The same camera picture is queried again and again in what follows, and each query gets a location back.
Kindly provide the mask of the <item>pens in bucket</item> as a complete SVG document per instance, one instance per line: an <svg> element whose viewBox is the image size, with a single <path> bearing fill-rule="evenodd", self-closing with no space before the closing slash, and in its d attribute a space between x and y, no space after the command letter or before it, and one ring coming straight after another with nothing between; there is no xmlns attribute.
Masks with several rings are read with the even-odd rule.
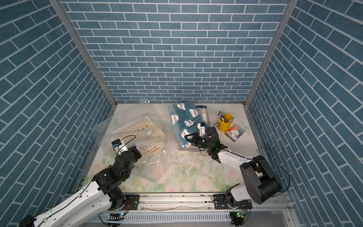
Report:
<svg viewBox="0 0 363 227"><path fill-rule="evenodd" d="M222 122L226 122L225 120L225 115L224 115L224 112L222 110L219 110L218 113L217 113L219 119L222 121Z"/></svg>

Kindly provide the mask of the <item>cream bear print blanket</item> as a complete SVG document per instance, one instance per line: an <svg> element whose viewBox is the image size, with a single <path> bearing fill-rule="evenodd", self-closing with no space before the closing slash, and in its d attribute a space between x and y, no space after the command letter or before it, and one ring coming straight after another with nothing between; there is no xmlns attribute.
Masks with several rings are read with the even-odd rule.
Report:
<svg viewBox="0 0 363 227"><path fill-rule="evenodd" d="M204 123L209 124L209 116L208 116L208 108L207 106L202 106L202 105L197 105L196 108L201 112L201 116L202 119L204 121ZM179 150L183 150L183 151L193 151L196 152L197 150L199 150L196 146L191 146L191 147L180 147Z"/></svg>

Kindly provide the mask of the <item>clear plastic vacuum bag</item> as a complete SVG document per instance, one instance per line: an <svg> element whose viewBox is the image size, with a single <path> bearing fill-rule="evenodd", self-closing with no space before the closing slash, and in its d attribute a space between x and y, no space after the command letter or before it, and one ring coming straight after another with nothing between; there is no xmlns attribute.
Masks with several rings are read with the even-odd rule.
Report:
<svg viewBox="0 0 363 227"><path fill-rule="evenodd" d="M135 142L136 136L122 135L120 134L120 129L129 124L134 124L137 119L146 115L161 128L165 134L166 141L164 143L164 149L156 156L151 157L145 152L140 152L142 158L134 164L135 167L132 173L135 176L157 182L166 175L168 154L173 145L173 133L167 127L166 123L163 122L162 117L157 113L156 106L150 100L144 98L137 104L126 105L124 109L96 125L93 128L93 136L100 149L114 159L117 155L112 148L111 143L113 141L117 139L124 140L127 148L137 146Z"/></svg>

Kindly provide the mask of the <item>navy blue star blanket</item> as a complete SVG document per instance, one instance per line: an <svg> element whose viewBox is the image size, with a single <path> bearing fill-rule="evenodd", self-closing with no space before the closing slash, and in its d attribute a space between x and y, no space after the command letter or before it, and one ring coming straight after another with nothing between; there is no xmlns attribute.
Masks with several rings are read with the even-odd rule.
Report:
<svg viewBox="0 0 363 227"><path fill-rule="evenodd" d="M196 106L196 108L199 110L203 122L207 125L210 125L207 107L206 106Z"/></svg>

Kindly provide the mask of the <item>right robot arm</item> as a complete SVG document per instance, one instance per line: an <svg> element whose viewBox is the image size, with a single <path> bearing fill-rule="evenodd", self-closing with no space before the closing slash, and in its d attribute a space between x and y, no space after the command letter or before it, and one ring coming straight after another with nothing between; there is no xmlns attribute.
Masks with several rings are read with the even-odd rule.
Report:
<svg viewBox="0 0 363 227"><path fill-rule="evenodd" d="M244 183L238 183L226 191L226 202L231 208L237 208L247 200L257 204L282 192L280 179L263 156L243 156L228 149L221 143L215 128L209 127L204 133L197 132L183 136L191 145L204 149L218 163L229 165L239 170Z"/></svg>

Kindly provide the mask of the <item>dark teal bear blanket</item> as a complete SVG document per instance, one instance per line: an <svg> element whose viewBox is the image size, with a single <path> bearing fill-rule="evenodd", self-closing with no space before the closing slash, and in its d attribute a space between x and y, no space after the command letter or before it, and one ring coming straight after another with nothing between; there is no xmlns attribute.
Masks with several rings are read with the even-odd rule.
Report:
<svg viewBox="0 0 363 227"><path fill-rule="evenodd" d="M203 123L199 110L192 101L173 104L168 108L172 130L180 147L192 145L184 138L186 134L199 132L198 123Z"/></svg>

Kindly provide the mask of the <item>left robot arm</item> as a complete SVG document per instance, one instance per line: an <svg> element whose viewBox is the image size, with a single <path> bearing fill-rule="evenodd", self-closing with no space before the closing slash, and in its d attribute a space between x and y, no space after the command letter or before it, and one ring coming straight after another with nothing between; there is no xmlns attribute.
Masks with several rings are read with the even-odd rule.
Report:
<svg viewBox="0 0 363 227"><path fill-rule="evenodd" d="M134 164L142 158L137 146L117 155L113 165L97 173L94 178L71 197L36 217L28 215L20 227L78 227L110 208L128 208L129 203L120 185L126 181Z"/></svg>

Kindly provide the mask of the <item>yellow metal pen bucket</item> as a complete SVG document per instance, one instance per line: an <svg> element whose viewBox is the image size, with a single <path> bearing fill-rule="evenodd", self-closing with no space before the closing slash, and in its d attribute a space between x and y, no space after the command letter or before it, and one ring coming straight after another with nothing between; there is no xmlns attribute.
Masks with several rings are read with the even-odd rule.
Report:
<svg viewBox="0 0 363 227"><path fill-rule="evenodd" d="M219 126L217 128L220 132L227 132L230 129L232 122L233 116L228 113L224 113L223 117L218 119Z"/></svg>

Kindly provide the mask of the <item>clear box of stationery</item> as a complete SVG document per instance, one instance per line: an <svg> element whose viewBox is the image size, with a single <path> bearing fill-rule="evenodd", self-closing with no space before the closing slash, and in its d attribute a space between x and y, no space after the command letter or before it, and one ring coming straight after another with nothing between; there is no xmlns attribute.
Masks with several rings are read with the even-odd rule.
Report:
<svg viewBox="0 0 363 227"><path fill-rule="evenodd" d="M246 125L243 122L239 122L238 124L232 125L230 129L225 132L225 136L228 137L231 141L236 142L245 133Z"/></svg>

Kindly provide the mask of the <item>orange checked flower blanket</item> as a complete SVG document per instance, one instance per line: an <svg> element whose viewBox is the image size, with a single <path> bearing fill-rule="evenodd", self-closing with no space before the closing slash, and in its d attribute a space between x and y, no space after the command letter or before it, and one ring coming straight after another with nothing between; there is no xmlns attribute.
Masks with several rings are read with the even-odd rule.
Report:
<svg viewBox="0 0 363 227"><path fill-rule="evenodd" d="M156 156L164 149L165 134L161 128L149 117L137 119L134 124L129 124L120 129L122 135L135 135L135 142L140 152L149 156Z"/></svg>

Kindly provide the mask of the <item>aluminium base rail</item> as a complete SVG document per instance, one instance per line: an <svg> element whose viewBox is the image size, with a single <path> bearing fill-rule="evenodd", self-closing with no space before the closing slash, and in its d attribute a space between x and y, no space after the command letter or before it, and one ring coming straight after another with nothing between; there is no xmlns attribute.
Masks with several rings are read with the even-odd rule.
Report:
<svg viewBox="0 0 363 227"><path fill-rule="evenodd" d="M167 211L227 211L236 212L248 206L248 211L292 211L286 194L273 197L259 205L252 200L241 202L240 207L227 204L225 193L139 193L125 194L132 212Z"/></svg>

